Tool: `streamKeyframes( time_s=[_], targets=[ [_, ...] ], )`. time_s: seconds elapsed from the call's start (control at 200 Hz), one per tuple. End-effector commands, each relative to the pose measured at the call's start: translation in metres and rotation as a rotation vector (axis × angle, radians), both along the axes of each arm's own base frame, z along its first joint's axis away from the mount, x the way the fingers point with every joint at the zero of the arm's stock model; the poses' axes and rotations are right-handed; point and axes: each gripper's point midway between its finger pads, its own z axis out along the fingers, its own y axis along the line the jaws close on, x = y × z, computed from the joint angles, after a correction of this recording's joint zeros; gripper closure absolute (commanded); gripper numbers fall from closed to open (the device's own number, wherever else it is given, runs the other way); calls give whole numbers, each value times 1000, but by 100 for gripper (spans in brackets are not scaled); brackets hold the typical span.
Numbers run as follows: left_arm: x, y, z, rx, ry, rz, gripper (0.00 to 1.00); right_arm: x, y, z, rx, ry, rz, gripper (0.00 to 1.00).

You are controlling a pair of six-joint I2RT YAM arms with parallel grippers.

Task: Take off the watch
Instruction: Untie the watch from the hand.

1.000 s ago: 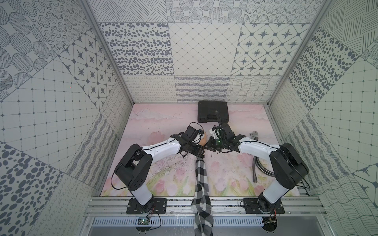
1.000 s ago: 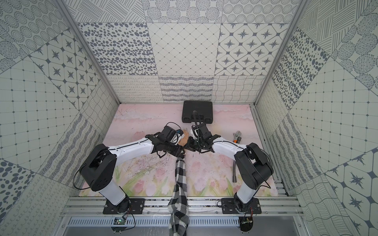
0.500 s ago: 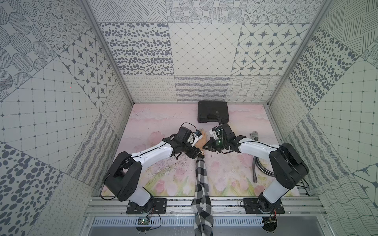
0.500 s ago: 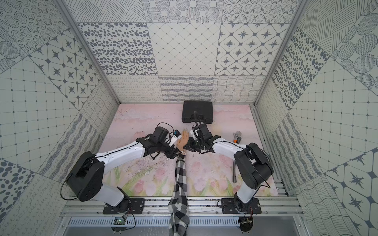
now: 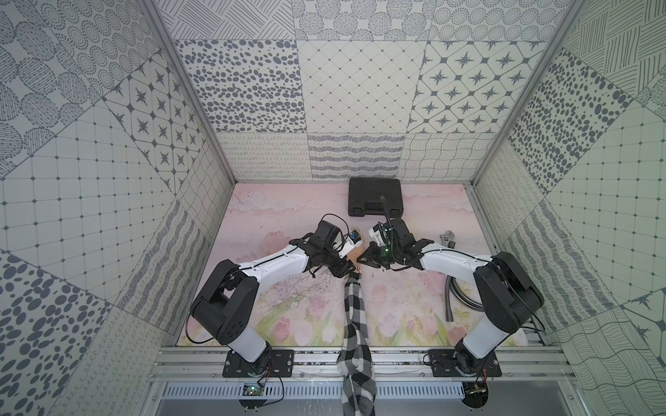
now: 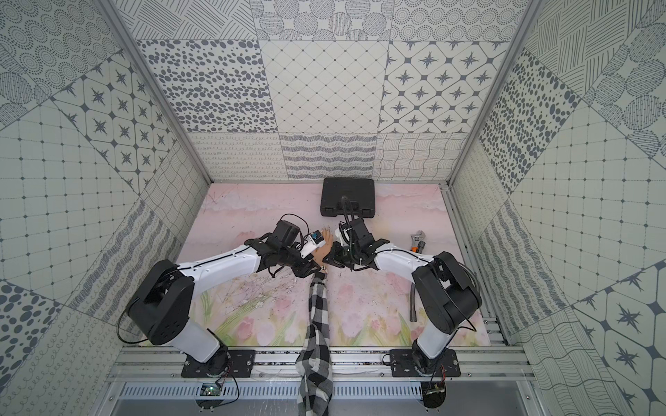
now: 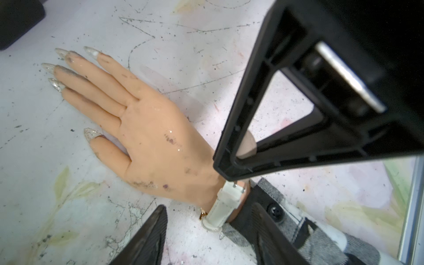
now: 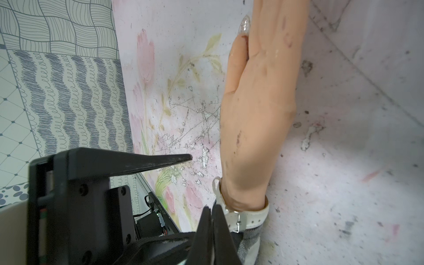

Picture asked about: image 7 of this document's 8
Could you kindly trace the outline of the white wrist watch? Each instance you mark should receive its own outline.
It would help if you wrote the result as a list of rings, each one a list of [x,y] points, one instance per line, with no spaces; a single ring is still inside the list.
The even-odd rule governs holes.
[[[226,223],[230,215],[236,210],[246,193],[247,182],[226,181],[218,191],[217,199],[210,212],[201,219],[202,227],[207,231],[218,232]]]

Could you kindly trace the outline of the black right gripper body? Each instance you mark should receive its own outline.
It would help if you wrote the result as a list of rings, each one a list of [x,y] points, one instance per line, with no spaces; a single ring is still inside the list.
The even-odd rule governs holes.
[[[281,65],[313,102],[285,137],[424,137],[423,1],[282,1]]]

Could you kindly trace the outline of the mannequin hand with glitter nails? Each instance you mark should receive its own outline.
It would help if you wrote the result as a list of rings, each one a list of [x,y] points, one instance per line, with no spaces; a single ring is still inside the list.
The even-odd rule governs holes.
[[[90,62],[57,49],[66,66],[44,64],[65,101],[115,137],[85,130],[98,159],[139,191],[201,207],[206,215],[226,180],[213,167],[214,150],[166,96],[91,47]]]

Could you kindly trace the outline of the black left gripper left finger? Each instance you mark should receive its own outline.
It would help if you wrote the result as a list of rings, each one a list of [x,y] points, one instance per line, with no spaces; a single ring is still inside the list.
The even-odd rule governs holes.
[[[159,265],[167,223],[166,207],[159,205],[110,265]]]

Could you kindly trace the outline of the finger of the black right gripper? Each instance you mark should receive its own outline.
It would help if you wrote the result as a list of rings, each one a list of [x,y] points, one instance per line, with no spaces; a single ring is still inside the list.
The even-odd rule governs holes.
[[[214,154],[214,169],[237,181],[295,168],[421,155],[422,139],[285,137],[313,102],[281,65],[282,1],[267,12]]]

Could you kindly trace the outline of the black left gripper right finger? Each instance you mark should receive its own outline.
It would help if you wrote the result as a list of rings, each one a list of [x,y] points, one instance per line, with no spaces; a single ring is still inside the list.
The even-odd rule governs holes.
[[[258,203],[252,206],[252,223],[258,265],[308,264]]]

